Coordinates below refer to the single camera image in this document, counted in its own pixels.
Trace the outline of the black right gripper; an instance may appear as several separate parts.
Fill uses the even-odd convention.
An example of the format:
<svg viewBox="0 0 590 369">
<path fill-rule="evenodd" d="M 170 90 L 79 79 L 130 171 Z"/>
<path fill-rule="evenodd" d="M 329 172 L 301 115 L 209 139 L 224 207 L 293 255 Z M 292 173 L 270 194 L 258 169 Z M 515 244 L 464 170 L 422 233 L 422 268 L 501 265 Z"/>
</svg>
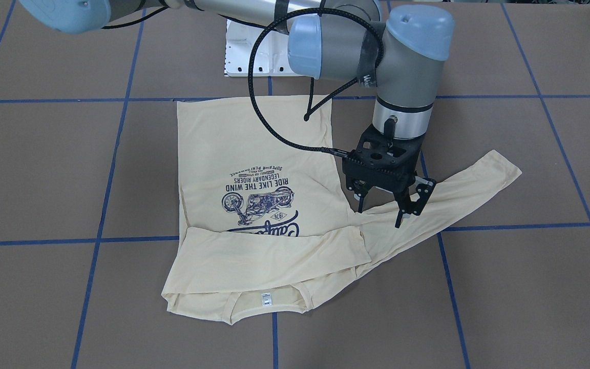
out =
<svg viewBox="0 0 590 369">
<path fill-rule="evenodd" d="M 436 180 L 416 175 L 416 164 L 425 136 L 411 139 L 389 138 L 373 125 L 359 138 L 356 149 L 342 159 L 342 170 L 347 190 L 358 201 L 357 212 L 362 213 L 365 198 L 372 187 L 395 193 L 399 211 L 395 228 L 404 219 L 419 216 L 433 193 Z M 411 199 L 408 188 L 416 185 L 417 199 Z"/>
</svg>

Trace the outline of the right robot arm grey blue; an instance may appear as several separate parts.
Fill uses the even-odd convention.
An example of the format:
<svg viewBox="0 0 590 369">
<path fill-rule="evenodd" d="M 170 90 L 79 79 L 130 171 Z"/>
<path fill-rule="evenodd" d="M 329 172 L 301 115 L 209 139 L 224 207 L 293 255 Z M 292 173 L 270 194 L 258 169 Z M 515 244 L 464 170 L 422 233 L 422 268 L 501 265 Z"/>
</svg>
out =
<svg viewBox="0 0 590 369">
<path fill-rule="evenodd" d="M 428 130 L 444 63 L 449 58 L 454 19 L 426 5 L 396 7 L 382 21 L 377 1 L 23 1 L 45 26 L 68 34 L 114 29 L 113 21 L 155 8 L 188 7 L 235 23 L 260 28 L 246 72 L 252 107 L 276 139 L 298 150 L 341 157 L 346 188 L 359 200 L 377 187 L 398 205 L 395 227 L 422 214 L 436 182 L 419 177 L 416 162 Z M 279 135 L 258 107 L 253 81 L 259 46 L 272 31 L 288 37 L 288 63 L 294 73 L 346 83 L 321 102 L 309 104 L 304 119 L 355 84 L 375 88 L 374 117 L 356 149 L 296 144 Z"/>
</svg>

